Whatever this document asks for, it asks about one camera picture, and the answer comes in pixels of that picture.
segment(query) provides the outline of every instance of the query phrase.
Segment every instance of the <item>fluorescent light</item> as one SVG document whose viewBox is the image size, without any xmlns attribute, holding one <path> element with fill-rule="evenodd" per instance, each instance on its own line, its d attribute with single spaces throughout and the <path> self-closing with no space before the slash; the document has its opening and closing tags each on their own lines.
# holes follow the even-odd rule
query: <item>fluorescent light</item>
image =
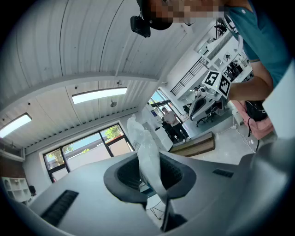
<svg viewBox="0 0 295 236">
<path fill-rule="evenodd" d="M 30 122 L 31 120 L 32 118 L 27 113 L 17 117 L 16 119 L 5 125 L 2 129 L 0 129 L 0 137 L 4 138 L 6 135 L 10 134 L 11 132 Z"/>
<path fill-rule="evenodd" d="M 72 96 L 72 99 L 74 104 L 78 104 L 80 102 L 85 102 L 85 101 L 89 101 L 93 99 L 125 94 L 126 91 L 127 91 L 126 87 L 99 89 L 95 91 L 75 94 Z"/>
</svg>

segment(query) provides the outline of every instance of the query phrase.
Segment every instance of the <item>white plastic bag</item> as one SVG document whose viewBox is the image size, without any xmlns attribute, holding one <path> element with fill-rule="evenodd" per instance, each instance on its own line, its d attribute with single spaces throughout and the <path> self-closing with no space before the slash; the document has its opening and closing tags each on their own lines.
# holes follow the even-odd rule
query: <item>white plastic bag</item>
<svg viewBox="0 0 295 236">
<path fill-rule="evenodd" d="M 139 160 L 142 181 L 150 185 L 166 203 L 167 191 L 161 181 L 161 167 L 158 146 L 148 130 L 135 121 L 133 114 L 127 121 L 128 134 Z"/>
</svg>

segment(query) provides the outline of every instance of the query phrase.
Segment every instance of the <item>window frame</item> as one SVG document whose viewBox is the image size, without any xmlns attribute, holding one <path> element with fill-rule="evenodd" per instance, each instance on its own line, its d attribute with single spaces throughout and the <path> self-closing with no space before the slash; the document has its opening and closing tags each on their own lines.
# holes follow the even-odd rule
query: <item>window frame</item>
<svg viewBox="0 0 295 236">
<path fill-rule="evenodd" d="M 101 132 L 102 132 L 102 131 L 105 131 L 105 130 L 107 130 L 107 129 L 113 127 L 113 126 L 116 126 L 116 125 L 118 125 L 118 126 L 120 127 L 120 129 L 121 129 L 122 132 L 123 132 L 123 135 L 120 136 L 120 137 L 118 137 L 118 138 L 116 138 L 116 139 L 114 139 L 114 140 L 112 140 L 112 141 L 110 141 L 110 142 L 108 142 L 108 143 L 106 143 L 105 140 L 103 139 L 102 135 L 101 135 Z M 118 141 L 120 141 L 121 139 L 125 139 L 125 141 L 126 141 L 126 142 L 128 143 L 128 145 L 129 145 L 129 147 L 132 148 L 132 151 L 135 150 L 134 147 L 132 146 L 131 142 L 129 141 L 128 137 L 126 136 L 124 130 L 122 129 L 120 123 L 112 124 L 112 125 L 110 125 L 110 126 L 107 126 L 106 128 L 103 128 L 103 129 L 98 130 L 98 131 L 96 131 L 96 132 L 94 132 L 94 133 L 91 133 L 91 134 L 89 134 L 89 135 L 87 135 L 87 136 L 84 136 L 84 137 L 82 137 L 82 138 L 79 138 L 79 139 L 77 139 L 77 140 L 75 140 L 75 141 L 71 141 L 71 142 L 69 142 L 69 143 L 67 143 L 67 144 L 65 144 L 65 145 L 63 145 L 63 146 L 60 146 L 60 147 L 58 147 L 58 148 L 55 148 L 55 149 L 53 149 L 53 150 L 50 151 L 50 152 L 46 152 L 46 153 L 44 153 L 44 154 L 43 154 L 44 163 L 45 163 L 46 170 L 47 170 L 47 172 L 48 172 L 49 178 L 50 178 L 50 180 L 51 180 L 52 183 L 54 183 L 54 177 L 53 177 L 53 175 L 52 175 L 54 172 L 57 172 L 57 171 L 59 171 L 59 170 L 61 170 L 61 169 L 63 169 L 63 168 L 66 168 L 66 170 L 68 171 L 68 173 L 70 173 L 70 169 L 69 169 L 68 164 L 67 164 L 67 158 L 65 157 L 65 154 L 64 154 L 63 148 L 66 147 L 66 146 L 68 146 L 68 145 L 71 145 L 71 144 L 73 144 L 73 143 L 75 143 L 75 142 L 77 142 L 77 141 L 80 141 L 80 140 L 82 140 L 82 139 L 85 139 L 85 138 L 88 138 L 88 137 L 90 137 L 90 136 L 92 136 L 92 135 L 95 135 L 95 134 L 99 134 L 99 135 L 100 135 L 100 138 L 102 139 L 102 142 L 103 142 L 103 144 L 104 144 L 106 150 L 108 151 L 108 153 L 109 153 L 109 155 L 110 155 L 111 157 L 114 157 L 114 155 L 112 154 L 111 149 L 109 148 L 109 146 L 112 145 L 112 144 L 114 144 L 114 143 L 116 143 L 116 142 L 118 142 Z M 57 151 L 57 150 L 60 150 L 60 152 L 61 152 L 61 156 L 62 156 L 62 158 L 63 158 L 63 160 L 64 160 L 64 163 L 61 164 L 61 165 L 59 165 L 59 166 L 57 166 L 57 167 L 55 167 L 55 168 L 52 168 L 52 169 L 49 170 L 49 169 L 48 169 L 48 162 L 47 162 L 47 160 L 46 160 L 46 155 L 49 154 L 49 153 L 51 153 L 51 152 Z"/>
<path fill-rule="evenodd" d="M 172 101 L 170 101 L 166 95 L 161 91 L 161 89 L 157 89 L 155 93 L 158 93 L 158 95 L 163 99 L 163 101 L 161 102 L 155 102 L 152 97 L 149 99 L 153 101 L 153 104 L 151 104 L 151 106 L 154 107 L 158 107 L 158 109 L 160 110 L 160 112 L 164 115 L 164 113 L 162 112 L 162 109 L 160 109 L 161 106 L 163 105 L 168 105 L 169 103 L 172 104 L 172 106 L 179 112 L 179 110 L 173 105 Z M 169 106 L 170 109 L 176 114 L 176 112 L 173 110 L 173 108 L 171 106 Z M 183 121 L 180 119 L 180 117 L 176 114 L 178 121 L 180 121 L 181 124 L 183 124 Z"/>
</svg>

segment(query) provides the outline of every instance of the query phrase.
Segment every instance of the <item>ceiling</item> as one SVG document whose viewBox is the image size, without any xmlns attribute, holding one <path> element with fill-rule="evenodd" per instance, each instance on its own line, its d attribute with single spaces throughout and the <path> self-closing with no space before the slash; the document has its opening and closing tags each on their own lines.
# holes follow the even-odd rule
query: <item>ceiling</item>
<svg viewBox="0 0 295 236">
<path fill-rule="evenodd" d="M 30 147 L 148 101 L 167 62 L 172 57 L 177 62 L 193 37 L 181 24 L 172 24 L 164 31 L 151 29 L 151 37 L 143 38 L 130 29 L 130 17 L 138 14 L 136 0 L 33 5 L 0 54 L 0 128 L 25 112 L 32 122 L 4 140 Z M 73 94 L 114 88 L 119 80 L 128 90 L 112 98 L 118 103 L 114 108 L 111 98 L 72 102 Z"/>
</svg>

